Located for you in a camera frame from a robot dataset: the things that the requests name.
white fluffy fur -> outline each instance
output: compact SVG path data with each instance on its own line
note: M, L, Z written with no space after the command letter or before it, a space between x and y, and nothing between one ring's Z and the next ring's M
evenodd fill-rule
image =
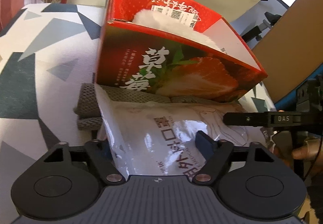
M137 25L172 33L218 51L220 50L215 42L206 35L198 31L194 31L190 27L179 23L177 20L170 18L169 16L162 15L157 11L141 10L135 15L132 22Z

white label sticker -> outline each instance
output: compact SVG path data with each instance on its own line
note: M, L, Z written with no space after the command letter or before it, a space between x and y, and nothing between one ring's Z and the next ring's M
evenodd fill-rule
M189 13L186 11L181 11L181 10L175 10L171 9L169 7L164 7L164 6L157 6L153 5L151 7L152 11L157 11L163 15L166 15L168 17L171 17L175 20L178 20L178 22L187 25L190 28L194 28L199 16L198 14L193 14Z

black das device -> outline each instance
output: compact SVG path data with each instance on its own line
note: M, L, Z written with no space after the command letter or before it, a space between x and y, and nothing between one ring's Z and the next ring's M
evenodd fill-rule
M223 117L223 122L226 125L273 128L278 133L290 131L293 149L299 148L303 146L304 140L307 138L307 132L323 136L322 75L317 75L315 79L308 79L304 82L296 90L296 97L295 112L226 113ZM294 160L294 171L304 178L310 172L309 170L304 176L304 166L300 160Z
M193 177L132 175L111 163L109 143L61 142L14 182L14 224L297 224L303 181L260 143L235 147L199 131L207 160ZM229 172L232 162L245 161Z

table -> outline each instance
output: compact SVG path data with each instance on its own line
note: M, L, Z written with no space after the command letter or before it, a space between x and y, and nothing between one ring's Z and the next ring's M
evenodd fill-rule
M31 4L0 33L0 224L18 213L15 179L60 141L82 145L73 112L81 84L92 82L104 9ZM274 110L263 84L240 100L248 112Z

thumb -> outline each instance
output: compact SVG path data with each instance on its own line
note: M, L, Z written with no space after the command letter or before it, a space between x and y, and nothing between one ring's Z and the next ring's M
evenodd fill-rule
M302 146L300 148L294 149L292 151L293 159L302 160L307 157L307 146Z

